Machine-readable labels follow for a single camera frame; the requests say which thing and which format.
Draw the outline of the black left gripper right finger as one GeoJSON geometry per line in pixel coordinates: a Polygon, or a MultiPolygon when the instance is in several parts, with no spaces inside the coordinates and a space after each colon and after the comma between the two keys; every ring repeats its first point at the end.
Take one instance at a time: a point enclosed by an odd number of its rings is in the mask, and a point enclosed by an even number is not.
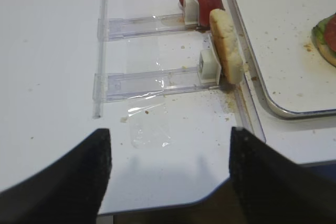
{"type": "Polygon", "coordinates": [[[229,173],[248,223],[335,223],[335,161],[296,164],[233,127],[229,173]]]}

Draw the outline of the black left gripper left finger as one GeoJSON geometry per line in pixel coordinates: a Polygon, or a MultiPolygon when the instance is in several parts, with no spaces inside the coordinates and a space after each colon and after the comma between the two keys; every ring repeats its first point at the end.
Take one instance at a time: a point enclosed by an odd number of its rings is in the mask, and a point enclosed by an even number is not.
{"type": "Polygon", "coordinates": [[[109,129],[1,192],[1,223],[96,223],[112,169],[109,129]]]}

